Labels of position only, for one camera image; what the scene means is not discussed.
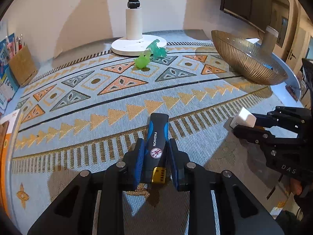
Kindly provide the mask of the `person right hand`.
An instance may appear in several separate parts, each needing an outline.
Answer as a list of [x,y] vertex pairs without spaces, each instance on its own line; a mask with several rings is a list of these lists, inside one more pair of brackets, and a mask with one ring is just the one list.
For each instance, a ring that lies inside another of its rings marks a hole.
[[290,190],[294,195],[300,195],[302,193],[301,182],[291,178],[290,179]]

